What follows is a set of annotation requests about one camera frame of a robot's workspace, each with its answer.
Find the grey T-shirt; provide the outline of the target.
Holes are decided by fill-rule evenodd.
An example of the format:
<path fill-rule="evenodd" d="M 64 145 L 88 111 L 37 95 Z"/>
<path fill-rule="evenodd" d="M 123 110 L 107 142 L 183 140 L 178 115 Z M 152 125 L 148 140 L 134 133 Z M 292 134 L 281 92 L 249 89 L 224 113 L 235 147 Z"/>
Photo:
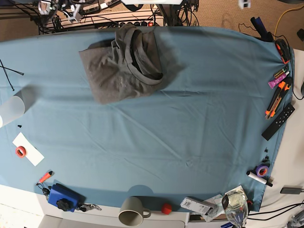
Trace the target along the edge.
<path fill-rule="evenodd" d="M 163 72 L 154 31 L 125 24 L 113 40 L 91 44 L 79 53 L 94 99 L 109 104 L 149 96 Z"/>

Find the white black marker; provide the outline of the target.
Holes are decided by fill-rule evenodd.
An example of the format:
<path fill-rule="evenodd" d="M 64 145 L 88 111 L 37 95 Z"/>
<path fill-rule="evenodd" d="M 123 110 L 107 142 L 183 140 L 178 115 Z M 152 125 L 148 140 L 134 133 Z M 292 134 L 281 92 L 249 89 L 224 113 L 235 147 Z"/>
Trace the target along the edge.
<path fill-rule="evenodd" d="M 258 177 L 256 174 L 254 174 L 254 173 L 251 172 L 251 171 L 247 171 L 247 172 L 246 172 L 246 175 L 247 175 L 248 177 L 250 177 L 250 178 L 252 178 L 252 179 L 254 179 L 254 180 L 256 180 L 256 181 L 258 181 L 258 182 L 260 182 L 260 183 L 262 183 L 262 184 L 264 184 L 264 185 L 267 185 L 267 186 L 269 186 L 269 187 L 272 187 L 272 186 L 273 186 L 272 183 L 268 182 L 267 180 L 265 180 L 265 179 L 263 179 L 263 178 L 261 178 L 261 177 Z"/>

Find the clear wine glass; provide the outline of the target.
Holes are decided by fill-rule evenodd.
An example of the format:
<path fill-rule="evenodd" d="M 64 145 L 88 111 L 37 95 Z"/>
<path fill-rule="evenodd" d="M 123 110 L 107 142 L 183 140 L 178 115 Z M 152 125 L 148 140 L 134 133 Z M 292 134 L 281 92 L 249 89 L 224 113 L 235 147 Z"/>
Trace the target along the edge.
<path fill-rule="evenodd" d="M 247 197 L 241 190 L 231 190 L 222 198 L 222 207 L 229 222 L 244 228 L 248 218 Z"/>

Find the black remote control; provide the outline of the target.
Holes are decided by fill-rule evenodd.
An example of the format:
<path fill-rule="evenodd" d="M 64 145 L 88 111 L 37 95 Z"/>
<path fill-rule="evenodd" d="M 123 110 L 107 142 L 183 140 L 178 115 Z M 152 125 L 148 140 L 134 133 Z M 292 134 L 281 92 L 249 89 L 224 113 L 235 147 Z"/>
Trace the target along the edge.
<path fill-rule="evenodd" d="M 277 116 L 277 118 L 266 128 L 262 133 L 262 137 L 269 141 L 275 133 L 286 123 L 290 115 L 295 111 L 295 108 L 291 103 L 282 110 L 282 112 Z"/>

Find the metal carabiner keys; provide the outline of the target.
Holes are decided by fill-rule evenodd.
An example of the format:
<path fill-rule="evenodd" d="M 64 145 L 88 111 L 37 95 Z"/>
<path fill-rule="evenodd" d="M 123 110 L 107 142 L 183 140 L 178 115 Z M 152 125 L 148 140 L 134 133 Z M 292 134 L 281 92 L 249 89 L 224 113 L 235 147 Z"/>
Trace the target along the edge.
<path fill-rule="evenodd" d="M 80 210 L 82 212 L 88 212 L 89 210 L 102 210 L 98 205 L 96 204 L 78 204 L 77 210 Z"/>

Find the frosted plastic cup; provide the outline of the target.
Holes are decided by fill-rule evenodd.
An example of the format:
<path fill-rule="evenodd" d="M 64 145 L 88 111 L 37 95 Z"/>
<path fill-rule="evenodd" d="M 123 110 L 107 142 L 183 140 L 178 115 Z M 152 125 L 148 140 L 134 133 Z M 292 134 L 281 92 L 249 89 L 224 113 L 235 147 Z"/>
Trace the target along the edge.
<path fill-rule="evenodd" d="M 3 127 L 25 113 L 25 104 L 19 96 L 12 96 L 0 106 L 0 127 Z"/>

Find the grey ceramic mug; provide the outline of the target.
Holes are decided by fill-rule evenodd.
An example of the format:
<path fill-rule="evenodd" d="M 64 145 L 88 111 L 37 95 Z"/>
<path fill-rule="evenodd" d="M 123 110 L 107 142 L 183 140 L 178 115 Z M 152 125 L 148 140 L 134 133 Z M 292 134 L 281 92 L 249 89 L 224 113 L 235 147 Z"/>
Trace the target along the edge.
<path fill-rule="evenodd" d="M 139 198 L 129 197 L 123 202 L 118 219 L 126 226 L 136 227 L 141 225 L 143 220 L 150 216 L 151 211 L 143 207 Z"/>

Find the purple tape roll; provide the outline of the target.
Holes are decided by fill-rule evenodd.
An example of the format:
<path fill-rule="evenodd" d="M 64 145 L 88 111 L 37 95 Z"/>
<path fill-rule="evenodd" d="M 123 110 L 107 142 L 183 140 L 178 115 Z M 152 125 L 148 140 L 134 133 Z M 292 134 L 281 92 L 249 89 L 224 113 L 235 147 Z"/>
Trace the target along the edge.
<path fill-rule="evenodd" d="M 258 177 L 265 177 L 269 172 L 269 167 L 266 164 L 260 164 L 256 166 L 255 172 Z"/>

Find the blue table cloth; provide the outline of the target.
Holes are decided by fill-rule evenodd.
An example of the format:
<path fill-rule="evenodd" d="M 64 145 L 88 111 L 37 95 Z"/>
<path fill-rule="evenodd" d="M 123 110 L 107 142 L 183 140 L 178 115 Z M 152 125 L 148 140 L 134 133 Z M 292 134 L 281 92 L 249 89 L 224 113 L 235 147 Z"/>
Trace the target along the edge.
<path fill-rule="evenodd" d="M 0 182 L 40 193 L 52 181 L 88 202 L 120 207 L 128 196 L 158 210 L 178 210 L 242 186 L 261 206 L 265 186 L 246 175 L 276 159 L 283 130 L 269 141 L 268 85 L 283 62 L 273 42 L 222 28 L 154 29 L 164 88 L 148 97 L 102 105 L 92 96 L 80 51 L 113 40 L 113 29 L 77 31 L 1 42 L 0 100 L 21 93 L 26 112 L 0 130 Z M 34 166 L 15 154 L 19 133 L 44 156 Z"/>

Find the orange black utility knife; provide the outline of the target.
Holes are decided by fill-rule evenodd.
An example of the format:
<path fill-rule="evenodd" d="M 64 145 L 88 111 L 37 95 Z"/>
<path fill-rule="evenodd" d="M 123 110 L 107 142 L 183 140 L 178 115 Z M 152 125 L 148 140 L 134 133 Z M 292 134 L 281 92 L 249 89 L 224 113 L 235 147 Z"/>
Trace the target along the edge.
<path fill-rule="evenodd" d="M 283 98 L 291 88 L 292 83 L 292 78 L 288 76 L 278 84 L 278 87 L 276 88 L 271 102 L 266 110 L 265 119 L 270 119 L 276 114 L 279 105 L 281 104 Z"/>

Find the black power strip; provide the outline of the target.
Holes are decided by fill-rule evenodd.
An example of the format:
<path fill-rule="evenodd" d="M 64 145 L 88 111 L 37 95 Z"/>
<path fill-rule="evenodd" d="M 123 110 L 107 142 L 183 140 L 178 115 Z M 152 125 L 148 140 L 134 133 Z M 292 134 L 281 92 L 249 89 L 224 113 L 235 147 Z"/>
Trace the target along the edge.
<path fill-rule="evenodd" d="M 154 27 L 154 26 L 164 26 L 163 19 L 153 20 L 144 20 L 144 21 L 123 21 L 119 22 L 118 26 L 122 27 L 124 24 L 132 24 L 136 27 Z"/>

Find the orange black tool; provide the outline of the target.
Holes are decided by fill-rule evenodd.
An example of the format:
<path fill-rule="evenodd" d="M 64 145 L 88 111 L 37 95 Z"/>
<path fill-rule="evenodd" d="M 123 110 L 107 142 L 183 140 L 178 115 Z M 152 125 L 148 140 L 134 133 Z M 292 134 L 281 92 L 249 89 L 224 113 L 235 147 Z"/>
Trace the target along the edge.
<path fill-rule="evenodd" d="M 276 45 L 276 48 L 281 56 L 281 59 L 283 61 L 284 64 L 287 64 L 290 62 L 290 50 L 289 50 L 289 47 L 287 45 L 287 43 L 285 42 L 285 40 L 283 39 L 277 39 L 275 41 L 275 45 Z"/>

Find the orange marker pen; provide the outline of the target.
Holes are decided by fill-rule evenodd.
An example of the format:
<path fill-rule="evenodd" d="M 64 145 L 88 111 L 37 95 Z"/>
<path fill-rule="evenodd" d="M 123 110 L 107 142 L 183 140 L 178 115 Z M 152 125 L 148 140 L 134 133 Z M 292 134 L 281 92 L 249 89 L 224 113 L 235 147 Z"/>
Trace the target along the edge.
<path fill-rule="evenodd" d="M 44 181 L 46 181 L 47 179 L 49 179 L 52 175 L 53 175 L 53 171 L 48 171 L 48 172 L 46 172 L 46 173 L 39 179 L 39 181 L 36 183 L 36 185 L 42 184 Z"/>

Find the yellow green highlighter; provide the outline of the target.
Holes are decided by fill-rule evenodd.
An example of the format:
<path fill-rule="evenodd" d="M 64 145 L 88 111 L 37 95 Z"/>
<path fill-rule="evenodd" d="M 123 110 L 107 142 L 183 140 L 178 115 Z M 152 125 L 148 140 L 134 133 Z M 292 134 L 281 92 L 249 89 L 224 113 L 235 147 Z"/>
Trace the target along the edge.
<path fill-rule="evenodd" d="M 281 70 L 279 70 L 278 72 L 276 72 L 274 74 L 274 78 L 278 78 L 279 76 L 281 76 L 282 74 L 284 74 L 286 72 L 287 72 L 287 70 L 282 68 Z"/>

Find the white barcode box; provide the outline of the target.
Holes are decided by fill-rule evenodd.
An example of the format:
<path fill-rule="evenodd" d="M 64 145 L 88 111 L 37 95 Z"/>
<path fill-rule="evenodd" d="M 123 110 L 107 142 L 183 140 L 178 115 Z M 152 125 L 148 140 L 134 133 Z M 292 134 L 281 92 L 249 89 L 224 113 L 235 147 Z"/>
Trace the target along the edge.
<path fill-rule="evenodd" d="M 215 205 L 206 201 L 198 201 L 185 197 L 180 203 L 180 207 L 201 215 L 208 215 L 215 208 Z"/>

